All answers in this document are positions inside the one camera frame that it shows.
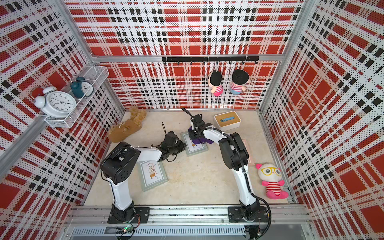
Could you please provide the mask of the white pink plush toy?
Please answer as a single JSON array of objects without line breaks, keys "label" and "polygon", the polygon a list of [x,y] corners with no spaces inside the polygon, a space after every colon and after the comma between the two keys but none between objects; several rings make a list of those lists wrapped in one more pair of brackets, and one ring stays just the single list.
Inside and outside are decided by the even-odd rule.
[{"label": "white pink plush toy", "polygon": [[285,185],[282,171],[274,164],[256,164],[258,176],[262,181],[262,185],[266,188],[266,196],[269,199],[287,199],[288,192],[282,190]]}]

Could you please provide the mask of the green picture frame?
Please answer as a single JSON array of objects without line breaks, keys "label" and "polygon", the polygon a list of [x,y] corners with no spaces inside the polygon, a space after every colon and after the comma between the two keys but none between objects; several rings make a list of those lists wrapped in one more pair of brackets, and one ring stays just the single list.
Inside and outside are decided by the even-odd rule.
[{"label": "green picture frame", "polygon": [[187,145],[185,148],[187,156],[193,156],[208,151],[206,144],[194,144],[189,138],[188,132],[181,133],[182,141]]},{"label": "green picture frame", "polygon": [[168,182],[168,177],[162,162],[140,162],[139,173],[143,192]]}]

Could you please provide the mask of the black hook rail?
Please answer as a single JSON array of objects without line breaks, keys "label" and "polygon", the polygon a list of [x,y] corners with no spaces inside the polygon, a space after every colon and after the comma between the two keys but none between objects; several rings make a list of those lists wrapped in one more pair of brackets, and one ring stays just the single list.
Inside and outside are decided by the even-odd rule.
[{"label": "black hook rail", "polygon": [[197,63],[197,62],[258,62],[260,60],[259,56],[236,56],[236,57],[229,57],[229,56],[219,56],[219,57],[213,57],[213,56],[206,56],[206,57],[162,57],[163,63],[184,63],[184,62],[190,62],[190,63]]}]

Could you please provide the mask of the white tissue box wooden lid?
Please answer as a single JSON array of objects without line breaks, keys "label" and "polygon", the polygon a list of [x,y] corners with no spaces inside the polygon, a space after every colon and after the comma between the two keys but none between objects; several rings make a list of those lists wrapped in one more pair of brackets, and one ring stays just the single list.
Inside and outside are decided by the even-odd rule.
[{"label": "white tissue box wooden lid", "polygon": [[241,125],[241,119],[235,111],[221,113],[214,116],[216,126],[221,131],[225,132],[235,128],[239,128]]}]

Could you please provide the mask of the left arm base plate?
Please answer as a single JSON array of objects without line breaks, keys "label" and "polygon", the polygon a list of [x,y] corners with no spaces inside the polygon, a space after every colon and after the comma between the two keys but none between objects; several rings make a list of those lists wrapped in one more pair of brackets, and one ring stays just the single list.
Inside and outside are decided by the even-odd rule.
[{"label": "left arm base plate", "polygon": [[140,223],[146,224],[150,215],[150,208],[128,207],[122,211],[112,205],[108,224]]}]

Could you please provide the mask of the doll with blue clothes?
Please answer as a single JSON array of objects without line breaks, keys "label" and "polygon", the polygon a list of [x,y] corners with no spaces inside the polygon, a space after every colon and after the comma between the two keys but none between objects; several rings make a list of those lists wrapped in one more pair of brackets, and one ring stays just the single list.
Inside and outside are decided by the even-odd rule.
[{"label": "doll with blue clothes", "polygon": [[233,95],[240,95],[246,91],[245,84],[249,81],[249,74],[240,69],[234,70],[232,74],[232,83],[230,86],[230,92]]}]

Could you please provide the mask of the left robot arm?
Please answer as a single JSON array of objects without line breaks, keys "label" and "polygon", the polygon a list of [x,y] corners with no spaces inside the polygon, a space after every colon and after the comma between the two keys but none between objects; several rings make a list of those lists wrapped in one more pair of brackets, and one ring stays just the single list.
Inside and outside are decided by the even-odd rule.
[{"label": "left robot arm", "polygon": [[145,215],[150,209],[135,208],[129,191],[129,176],[137,163],[162,162],[169,156],[176,157],[186,147],[187,144],[173,131],[166,133],[164,140],[157,146],[133,147],[126,142],[120,142],[101,164],[102,179],[110,184],[114,197],[108,223],[131,223],[134,218],[140,220],[141,217],[144,218],[142,222],[146,223],[148,217]]}]

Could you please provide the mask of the purple cloth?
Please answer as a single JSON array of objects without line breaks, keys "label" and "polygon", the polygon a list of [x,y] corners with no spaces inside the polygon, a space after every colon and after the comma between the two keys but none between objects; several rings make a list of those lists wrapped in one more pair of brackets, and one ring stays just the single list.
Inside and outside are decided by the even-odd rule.
[{"label": "purple cloth", "polygon": [[213,144],[214,142],[212,140],[209,140],[205,137],[198,137],[194,131],[192,130],[192,127],[189,127],[188,129],[188,134],[190,140],[193,142],[193,144],[198,145],[198,144]]}]

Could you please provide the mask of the pink picture frame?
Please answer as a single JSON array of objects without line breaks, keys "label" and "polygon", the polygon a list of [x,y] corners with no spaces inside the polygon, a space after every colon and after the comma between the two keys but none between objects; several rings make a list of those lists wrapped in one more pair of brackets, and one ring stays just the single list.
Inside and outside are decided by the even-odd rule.
[{"label": "pink picture frame", "polygon": [[242,139],[242,141],[243,141],[243,144],[244,144],[244,146],[245,146],[245,148],[246,148],[246,150],[247,150],[247,152],[249,154],[248,164],[251,165],[251,166],[254,166],[255,165],[255,161],[254,161],[254,159],[252,157],[252,154],[251,154],[251,148],[250,148],[250,146],[249,146],[249,144],[248,144],[246,139]]}]

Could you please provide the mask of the white alarm clock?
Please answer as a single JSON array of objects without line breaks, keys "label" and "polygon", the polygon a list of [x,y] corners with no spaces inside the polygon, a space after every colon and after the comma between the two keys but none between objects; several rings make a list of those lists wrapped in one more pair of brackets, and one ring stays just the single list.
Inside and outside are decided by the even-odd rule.
[{"label": "white alarm clock", "polygon": [[47,116],[66,118],[77,106],[77,102],[69,93],[58,91],[56,87],[43,89],[43,94],[34,97],[34,104]]}]

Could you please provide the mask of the brown plush toy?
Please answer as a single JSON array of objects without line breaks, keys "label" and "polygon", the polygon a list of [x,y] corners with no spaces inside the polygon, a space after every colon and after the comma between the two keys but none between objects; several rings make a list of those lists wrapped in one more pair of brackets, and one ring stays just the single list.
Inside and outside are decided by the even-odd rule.
[{"label": "brown plush toy", "polygon": [[130,135],[138,132],[142,128],[142,123],[147,116],[145,109],[139,109],[137,106],[130,108],[130,118],[120,122],[108,131],[107,135],[112,143],[119,143]]}]

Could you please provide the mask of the green circuit board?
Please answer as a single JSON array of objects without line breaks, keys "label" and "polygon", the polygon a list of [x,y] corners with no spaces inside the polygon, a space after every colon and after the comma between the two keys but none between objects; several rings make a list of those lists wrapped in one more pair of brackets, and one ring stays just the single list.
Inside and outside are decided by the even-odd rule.
[{"label": "green circuit board", "polygon": [[133,228],[131,227],[117,227],[116,228],[116,235],[126,235],[126,234],[132,234]]}]

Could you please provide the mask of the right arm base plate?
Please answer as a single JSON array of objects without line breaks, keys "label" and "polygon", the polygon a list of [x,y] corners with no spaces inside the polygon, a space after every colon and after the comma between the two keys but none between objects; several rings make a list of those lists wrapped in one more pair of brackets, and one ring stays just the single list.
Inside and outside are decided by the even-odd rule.
[{"label": "right arm base plate", "polygon": [[266,207],[252,209],[244,206],[228,207],[230,223],[267,223],[269,214]]}]

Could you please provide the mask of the doll with pink clothes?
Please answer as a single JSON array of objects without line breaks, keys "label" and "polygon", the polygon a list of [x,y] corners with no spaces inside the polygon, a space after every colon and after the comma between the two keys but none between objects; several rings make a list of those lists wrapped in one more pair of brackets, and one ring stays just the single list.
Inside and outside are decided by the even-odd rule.
[{"label": "doll with pink clothes", "polygon": [[209,87],[211,88],[211,93],[215,97],[219,97],[223,93],[222,86],[222,73],[219,71],[212,71],[208,77]]}]

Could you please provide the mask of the teal alarm clock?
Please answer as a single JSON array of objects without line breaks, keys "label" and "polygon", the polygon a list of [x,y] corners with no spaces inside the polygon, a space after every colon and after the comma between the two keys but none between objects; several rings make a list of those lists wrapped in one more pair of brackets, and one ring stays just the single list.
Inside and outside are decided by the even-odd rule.
[{"label": "teal alarm clock", "polygon": [[87,82],[84,77],[77,77],[71,82],[70,88],[76,98],[90,97],[94,92],[94,87]]}]

